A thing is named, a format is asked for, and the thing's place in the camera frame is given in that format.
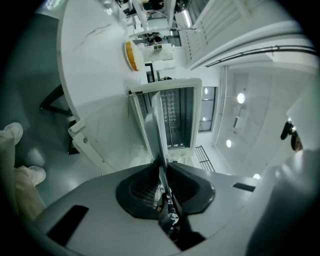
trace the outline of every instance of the chair leg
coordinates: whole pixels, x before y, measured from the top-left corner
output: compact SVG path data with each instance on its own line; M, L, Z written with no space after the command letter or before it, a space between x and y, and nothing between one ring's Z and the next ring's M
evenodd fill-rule
M41 102L40 109L52 111L68 117L72 116L70 110L63 110L58 107L51 106L51 103L60 98L62 95L64 95L64 90L62 89L62 85L60 84Z

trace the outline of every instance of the white ceiling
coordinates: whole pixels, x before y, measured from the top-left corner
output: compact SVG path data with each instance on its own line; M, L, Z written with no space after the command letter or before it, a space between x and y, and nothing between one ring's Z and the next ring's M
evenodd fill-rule
M308 86L313 74L286 68L252 67L229 69L226 102L216 148L236 175L252 177L268 166L281 164L294 152L290 139L280 135L288 120L287 111ZM233 128L245 94L240 116L244 125ZM232 141L232 147L226 146Z

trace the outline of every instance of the white countertop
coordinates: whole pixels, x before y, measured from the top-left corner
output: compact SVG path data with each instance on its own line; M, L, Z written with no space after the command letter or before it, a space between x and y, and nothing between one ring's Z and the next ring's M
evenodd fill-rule
M133 71L126 59L123 13L111 1L68 0L57 35L60 80L68 105L83 119L106 98L128 95L127 87L146 84L145 67Z

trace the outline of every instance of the white sneaker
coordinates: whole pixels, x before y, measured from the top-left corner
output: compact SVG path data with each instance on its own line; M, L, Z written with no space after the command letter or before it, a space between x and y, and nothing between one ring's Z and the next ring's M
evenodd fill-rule
M19 123L19 122L10 123L6 127L4 127L3 130L12 132L15 145L17 145L19 143L22 135L24 134L24 128L22 127L21 123Z
M31 179L33 185L38 185L39 183L43 182L46 178L45 169L36 165L30 166L28 167L28 169L30 170L29 178Z

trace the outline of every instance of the recessed ceiling light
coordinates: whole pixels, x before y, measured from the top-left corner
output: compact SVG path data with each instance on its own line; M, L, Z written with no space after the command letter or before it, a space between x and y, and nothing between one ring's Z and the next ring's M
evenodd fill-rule
M240 104L242 104L242 103L245 102L246 97L245 97L245 95L243 93L239 93L238 96L236 97L236 99L238 100L238 102Z
M227 146L228 148L231 148L231 147L232 147L232 142L231 142L230 139L228 139L228 140L226 141L226 146Z
M259 174L255 174L255 175L253 175L253 178L254 178L254 179L257 179L257 180L260 180L260 179L261 179L261 176L260 176Z

